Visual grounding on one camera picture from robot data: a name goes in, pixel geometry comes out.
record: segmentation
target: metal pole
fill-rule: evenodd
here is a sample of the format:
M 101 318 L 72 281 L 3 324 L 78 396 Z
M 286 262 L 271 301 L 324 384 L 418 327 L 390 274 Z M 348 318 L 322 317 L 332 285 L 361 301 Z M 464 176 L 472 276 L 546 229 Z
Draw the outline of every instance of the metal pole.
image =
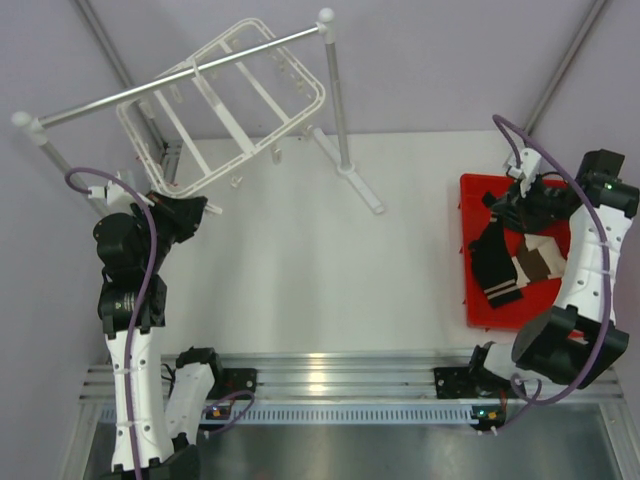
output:
M 349 157 L 349 142 L 347 140 L 347 125 L 344 117 L 344 105 L 342 103 L 342 90 L 340 89 L 340 75 L 338 74 L 338 57 L 336 56 L 335 42 L 325 45 L 327 61 L 329 63 L 329 78 L 331 81 L 331 97 L 333 98 L 333 111 L 336 116 L 336 130 L 338 131 L 338 147 L 340 148 L 340 170 L 348 172 L 353 169 Z
M 109 65 L 111 65 L 118 82 L 122 88 L 131 88 L 135 86 L 133 83 L 133 79 L 131 75 L 127 71 L 127 68 L 124 65 L 124 62 L 118 55 L 118 51 L 113 46 L 111 39 L 107 35 L 106 30 L 102 26 L 98 14 L 95 12 L 93 7 L 90 4 L 89 0 L 73 0 L 74 5 L 78 11 L 80 17 L 86 23 L 89 31 L 94 36 L 100 50 L 105 56 Z M 165 140 L 162 138 L 162 133 L 160 129 L 156 125 L 156 123 L 148 118 L 138 105 L 135 105 L 135 108 L 138 110 L 140 118 L 144 123 L 144 126 L 149 134 L 149 136 L 153 139 L 156 147 L 160 152 L 163 152 L 165 149 Z
M 297 33 L 293 33 L 291 35 L 287 35 L 286 37 L 276 38 L 275 40 L 272 40 L 265 44 L 257 45 L 255 47 L 248 48 L 241 52 L 232 53 L 231 55 L 227 55 L 226 57 L 222 57 L 218 60 L 213 60 L 212 62 L 209 62 L 209 63 L 204 63 L 198 67 L 198 70 L 200 72 L 206 72 L 207 70 L 211 70 L 213 68 L 217 68 L 222 65 L 235 63 L 250 55 L 255 55 L 256 53 L 260 53 L 265 50 L 269 50 L 271 48 L 284 45 L 285 43 L 291 42 L 293 40 L 299 40 L 301 38 L 314 35 L 318 33 L 319 30 L 320 30 L 320 27 L 318 27 L 317 25 L 314 25 L 311 28 L 302 30 Z M 141 97 L 145 93 L 151 92 L 153 90 L 157 90 L 161 87 L 165 87 L 167 85 L 177 83 L 180 80 L 194 77 L 194 76 L 195 76 L 194 69 L 188 68 L 186 70 L 181 70 L 180 72 L 174 73 L 172 75 L 168 75 L 166 77 L 153 80 L 149 83 L 145 83 L 144 85 L 139 85 L 137 87 L 133 87 L 128 90 L 123 90 L 120 93 L 116 93 L 108 97 L 93 100 L 91 102 L 84 103 L 77 107 L 73 107 L 68 110 L 64 110 L 62 112 L 54 113 L 53 115 L 40 117 L 38 120 L 44 128 L 50 128 L 55 125 L 59 125 L 61 123 L 65 123 L 70 120 L 73 120 L 74 118 L 78 118 L 83 115 L 93 113 L 97 110 L 110 107 L 111 105 L 115 105 L 117 103 L 124 102 L 126 100 L 136 99 L 138 97 Z
M 565 78 L 567 72 L 571 68 L 578 52 L 584 46 L 586 38 L 589 36 L 589 33 L 593 30 L 594 25 L 597 20 L 602 17 L 602 14 L 605 11 L 605 7 L 610 3 L 610 0 L 594 0 L 589 7 L 589 11 L 583 18 L 580 23 L 580 27 L 578 28 L 576 34 L 571 40 L 571 44 L 565 51 L 558 67 L 555 72 L 551 76 L 549 83 L 546 88 L 542 92 L 542 95 L 538 98 L 535 107 L 529 114 L 527 118 L 526 125 L 524 127 L 525 132 L 528 134 L 533 133 L 536 129 L 540 120 L 551 103 L 553 95 L 558 90 L 560 83 Z
M 53 146 L 51 142 L 47 142 L 44 145 L 40 145 L 40 149 L 44 152 L 44 154 L 47 157 L 49 157 L 49 160 L 51 160 L 51 162 L 58 168 L 58 170 L 62 172 L 63 175 L 65 175 L 71 169 L 67 161 L 62 156 L 62 154 L 58 151 L 56 147 Z M 76 186 L 80 188 L 83 188 L 83 189 L 89 188 L 87 184 L 84 183 L 84 181 L 81 178 L 79 178 L 77 175 L 74 176 L 71 180 L 73 181 L 73 183 L 76 184 Z M 85 199 L 87 200 L 87 203 L 89 203 L 91 208 L 93 208 L 93 210 L 100 216 L 100 218 L 106 217 L 111 213 L 109 212 L 107 207 L 105 207 L 105 205 L 99 200 L 95 200 L 87 197 L 85 197 Z

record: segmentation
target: gray floor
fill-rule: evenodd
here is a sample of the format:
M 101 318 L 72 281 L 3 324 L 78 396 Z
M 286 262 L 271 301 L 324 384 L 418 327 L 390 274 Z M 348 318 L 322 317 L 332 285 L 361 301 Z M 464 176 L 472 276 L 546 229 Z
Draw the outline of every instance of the gray floor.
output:
M 202 480 L 616 480 L 597 407 L 539 408 L 494 437 L 416 426 L 238 427 L 199 436 Z M 101 424 L 85 480 L 109 468 L 114 426 Z

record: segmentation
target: white drying rack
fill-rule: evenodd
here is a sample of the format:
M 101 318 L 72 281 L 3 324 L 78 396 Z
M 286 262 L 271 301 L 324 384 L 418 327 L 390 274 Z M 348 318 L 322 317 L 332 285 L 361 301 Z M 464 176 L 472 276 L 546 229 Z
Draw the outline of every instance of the white drying rack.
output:
M 17 112 L 14 114 L 12 120 L 16 126 L 21 127 L 30 136 L 32 141 L 44 151 L 44 153 L 63 173 L 66 173 L 70 168 L 69 164 L 51 144 L 46 136 L 45 129 L 87 115 L 97 110 L 117 105 L 117 112 L 120 121 L 124 126 L 127 135 L 131 139 L 136 152 L 142 160 L 153 188 L 162 194 L 174 198 L 186 198 L 193 196 L 206 185 L 221 176 L 226 175 L 267 148 L 271 149 L 271 154 L 274 161 L 277 163 L 281 152 L 277 148 L 276 142 L 294 131 L 300 131 L 307 138 L 311 138 L 318 143 L 325 154 L 335 163 L 339 175 L 345 178 L 352 185 L 374 213 L 379 214 L 384 212 L 382 202 L 360 177 L 349 156 L 344 108 L 340 90 L 340 78 L 338 74 L 338 62 L 336 57 L 334 20 L 334 12 L 331 9 L 325 8 L 320 12 L 318 21 L 314 26 L 280 38 L 276 38 L 262 21 L 257 19 L 244 20 L 227 30 L 209 44 L 202 47 L 186 61 L 181 62 L 172 69 L 164 72 L 159 78 L 152 82 L 40 118 L 32 118 L 25 112 Z M 247 29 L 253 29 L 262 36 L 259 44 L 245 50 L 234 52 L 234 49 L 237 46 L 237 35 Z M 326 93 L 324 87 L 286 48 L 284 48 L 284 44 L 288 42 L 318 33 L 324 37 L 325 41 L 339 148 L 336 148 L 320 128 L 314 128 L 310 123 L 311 117 L 320 110 L 325 101 Z M 267 50 L 271 51 L 271 57 L 279 63 L 281 67 L 280 70 L 285 73 L 284 76 L 287 77 L 288 80 L 293 80 L 297 93 L 307 98 L 308 104 L 301 111 L 294 112 L 294 114 L 285 113 L 284 109 L 273 99 L 273 97 L 241 61 L 246 57 L 266 52 Z M 220 51 L 222 51 L 225 56 L 211 60 L 212 56 L 219 54 Z M 240 126 L 238 121 L 229 111 L 228 107 L 223 103 L 222 99 L 213 89 L 211 83 L 204 76 L 204 73 L 209 71 L 211 71 L 211 75 L 215 75 L 215 69 L 231 63 L 236 64 L 242 75 L 249 81 L 255 91 L 262 97 L 264 102 L 271 108 L 281 122 L 274 131 L 257 143 L 254 143 L 249 138 L 245 130 Z M 204 97 L 206 103 L 220 119 L 240 148 L 241 153 L 224 163 L 222 166 L 212 167 L 207 163 L 205 156 L 198 150 L 195 142 L 184 128 L 181 120 L 178 118 L 178 115 L 175 113 L 163 92 L 160 90 L 161 88 L 169 87 L 174 101 L 180 103 L 181 94 L 177 88 L 177 83 L 185 79 L 192 79 L 198 91 Z M 154 94 L 155 99 L 159 102 L 162 110 L 182 137 L 184 145 L 191 153 L 191 157 L 202 171 L 202 176 L 189 185 L 176 186 L 166 181 L 163 172 L 161 171 L 158 163 L 152 158 L 148 146 L 144 142 L 135 122 L 130 116 L 130 110 L 136 104 L 141 107 L 141 110 L 147 116 L 155 116 L 148 100 L 148 95 L 150 93 Z M 80 187 L 86 187 L 84 182 L 80 179 L 75 179 L 75 182 Z M 91 202 L 92 207 L 101 216 L 108 214 L 108 211 L 102 203 L 95 199 L 88 200 Z M 222 210 L 217 207 L 210 206 L 210 211 L 221 213 Z

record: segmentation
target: white tabletop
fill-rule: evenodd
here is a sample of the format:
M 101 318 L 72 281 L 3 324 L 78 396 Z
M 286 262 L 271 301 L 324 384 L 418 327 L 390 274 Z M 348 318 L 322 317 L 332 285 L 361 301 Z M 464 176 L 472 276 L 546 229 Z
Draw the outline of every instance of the white tabletop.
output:
M 448 349 L 512 333 L 466 325 L 458 181 L 501 173 L 496 132 L 350 136 L 359 172 L 387 211 L 373 215 L 313 142 L 279 143 L 202 193 L 224 208 L 175 245 L 164 353 L 213 346 L 226 353 Z M 229 140 L 202 140 L 213 163 Z M 183 157 L 189 155 L 183 151 Z M 194 178 L 181 161 L 177 181 Z

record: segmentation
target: red plastic container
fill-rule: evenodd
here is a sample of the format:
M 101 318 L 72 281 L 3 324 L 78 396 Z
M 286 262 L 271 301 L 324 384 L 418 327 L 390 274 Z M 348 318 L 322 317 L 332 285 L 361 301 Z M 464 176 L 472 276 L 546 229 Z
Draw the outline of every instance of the red plastic container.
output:
M 521 289 L 523 298 L 499 308 L 492 308 L 487 301 L 480 285 L 471 272 L 471 254 L 469 243 L 477 240 L 489 223 L 490 212 L 482 203 L 485 193 L 494 196 L 503 195 L 513 180 L 508 177 L 492 175 L 475 175 L 467 173 L 460 177 L 460 211 L 462 213 L 462 251 L 464 253 L 464 274 L 466 283 L 465 303 L 467 307 L 467 324 L 470 327 L 480 327 L 500 330 L 519 330 L 529 320 L 548 310 L 560 289 L 560 279 L 546 280 L 533 283 Z M 545 180 L 553 187 L 563 187 L 565 184 L 558 180 Z M 551 236 L 556 239 L 560 252 L 567 258 L 571 233 L 569 222 L 558 221 L 539 235 Z M 515 252 L 524 236 L 511 230 L 504 230 L 504 238 L 510 255 Z

